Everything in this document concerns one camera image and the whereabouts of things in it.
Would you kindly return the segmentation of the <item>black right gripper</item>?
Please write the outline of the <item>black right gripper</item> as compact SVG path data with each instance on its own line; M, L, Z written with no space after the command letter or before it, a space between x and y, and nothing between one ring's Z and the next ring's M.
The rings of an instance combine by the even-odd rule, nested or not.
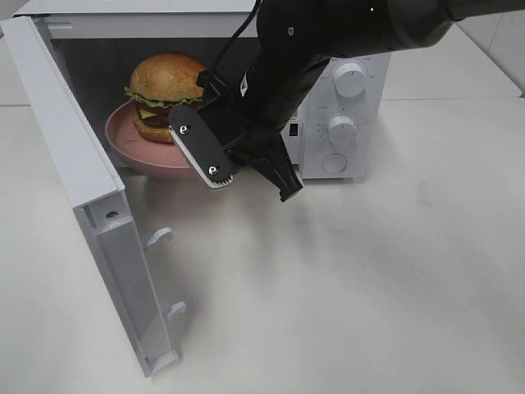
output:
M174 107L169 132L208 188L226 188L233 167L249 165L277 187L285 202L303 188L281 136L295 111L295 75L248 69L245 77L242 94L240 81L225 85L210 70L200 72L206 105L198 111Z

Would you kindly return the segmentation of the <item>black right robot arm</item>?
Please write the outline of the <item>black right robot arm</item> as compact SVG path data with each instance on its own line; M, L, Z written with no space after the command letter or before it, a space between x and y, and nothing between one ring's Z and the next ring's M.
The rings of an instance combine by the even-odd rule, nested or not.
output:
M170 111L169 131L202 181L227 187L250 166L288 200L301 190L281 130L333 57L436 44L456 21L519 11L521 1L258 1L258 50L231 84L200 72L204 103Z

